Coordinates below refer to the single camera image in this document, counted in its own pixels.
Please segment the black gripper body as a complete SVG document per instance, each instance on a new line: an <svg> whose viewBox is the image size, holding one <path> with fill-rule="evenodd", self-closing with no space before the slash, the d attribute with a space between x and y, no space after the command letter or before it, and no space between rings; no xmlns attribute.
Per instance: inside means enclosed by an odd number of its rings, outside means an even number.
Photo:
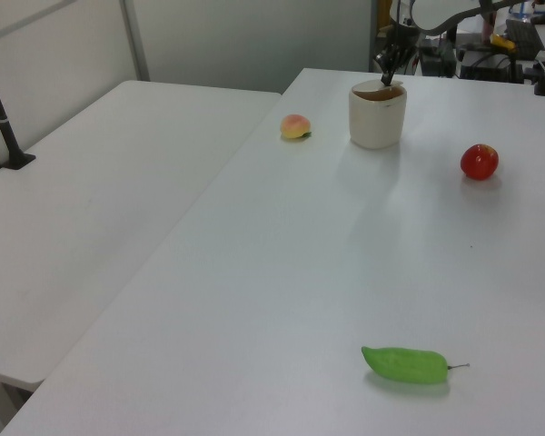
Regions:
<svg viewBox="0 0 545 436"><path fill-rule="evenodd" d="M404 25L388 25L383 30L384 45L374 60L383 72L395 72L415 54L419 30Z"/></svg>

